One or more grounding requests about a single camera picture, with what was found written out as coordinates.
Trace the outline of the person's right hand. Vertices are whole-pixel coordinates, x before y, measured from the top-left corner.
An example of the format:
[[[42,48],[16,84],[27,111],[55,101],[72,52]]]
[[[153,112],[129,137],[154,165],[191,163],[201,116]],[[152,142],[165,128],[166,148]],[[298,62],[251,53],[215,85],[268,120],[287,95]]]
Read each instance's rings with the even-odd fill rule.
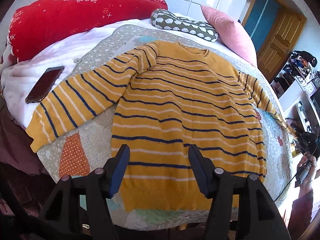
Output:
[[[309,152],[305,152],[298,163],[297,183],[299,186],[299,198],[312,191],[312,182],[316,176],[317,159]]]

